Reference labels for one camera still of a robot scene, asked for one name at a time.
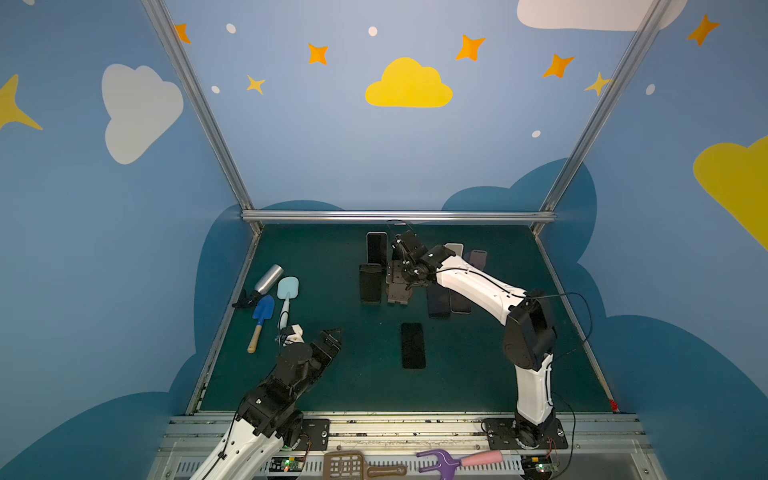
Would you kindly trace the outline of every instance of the spatula head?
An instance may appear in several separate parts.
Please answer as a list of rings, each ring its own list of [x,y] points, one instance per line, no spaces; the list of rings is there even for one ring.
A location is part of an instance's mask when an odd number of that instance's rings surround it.
[[[277,298],[281,300],[293,300],[299,295],[299,279],[287,276],[277,284]]]
[[[275,299],[271,295],[265,295],[261,297],[259,303],[256,304],[256,308],[253,309],[253,318],[259,320],[270,319],[274,311]]]

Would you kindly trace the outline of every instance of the white cloud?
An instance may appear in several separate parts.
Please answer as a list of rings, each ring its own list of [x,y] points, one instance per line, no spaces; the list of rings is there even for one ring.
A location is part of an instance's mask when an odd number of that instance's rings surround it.
[[[661,27],[674,22],[687,0],[672,0]],[[635,31],[653,0],[520,0],[518,18],[533,28]]]
[[[101,78],[104,106],[112,118],[104,139],[119,164],[138,159],[179,118],[181,90],[149,67],[114,64]]]

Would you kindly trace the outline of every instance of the brown slotted scoop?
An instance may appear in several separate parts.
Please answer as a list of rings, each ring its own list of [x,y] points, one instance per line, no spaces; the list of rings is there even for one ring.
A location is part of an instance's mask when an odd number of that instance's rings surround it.
[[[365,456],[356,450],[331,452],[323,456],[323,480],[369,480],[388,475],[402,477],[407,471],[405,465],[370,467]]]

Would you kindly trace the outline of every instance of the green table surface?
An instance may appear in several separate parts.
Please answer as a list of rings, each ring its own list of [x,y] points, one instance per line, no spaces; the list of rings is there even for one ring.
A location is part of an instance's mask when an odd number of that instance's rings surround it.
[[[394,227],[396,232],[402,227]],[[341,352],[315,387],[298,402],[304,411],[505,411],[517,402],[515,368],[502,352],[504,327],[477,305],[472,313],[449,319],[427,315],[426,289],[415,287],[408,306],[391,305],[382,292],[380,306],[359,300],[358,269],[366,262],[366,233],[385,230],[373,225],[267,225],[246,279],[256,281],[274,263],[286,276],[299,278],[299,296],[290,302],[290,323],[304,329],[312,342],[323,329],[344,328]],[[463,243],[464,251],[486,250],[485,271],[526,290],[556,293],[554,283],[527,227],[418,225],[428,248]],[[277,299],[265,322],[256,353],[246,349],[256,320],[253,309],[236,310],[224,338],[202,410],[233,411],[243,395],[275,365]],[[579,346],[576,329],[562,303],[554,302],[558,341],[554,347],[552,389],[577,412],[610,412],[611,406],[583,349],[561,360],[558,355]],[[424,326],[427,366],[405,370],[400,324]],[[555,396],[555,408],[567,407]]]

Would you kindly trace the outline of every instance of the robotic arm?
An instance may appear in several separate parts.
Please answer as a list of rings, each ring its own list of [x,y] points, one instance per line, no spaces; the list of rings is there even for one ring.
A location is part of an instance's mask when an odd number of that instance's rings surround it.
[[[219,446],[190,480],[251,480],[301,434],[299,397],[312,388],[341,349],[341,329],[324,330],[311,345],[291,343],[270,374],[248,392]]]
[[[545,444],[545,433],[557,422],[550,389],[557,333],[548,301],[474,268],[443,245],[427,250],[412,230],[399,235],[393,246],[405,280],[424,286],[437,282],[477,303],[505,327],[503,350],[515,364],[518,381],[517,440],[524,448]]]

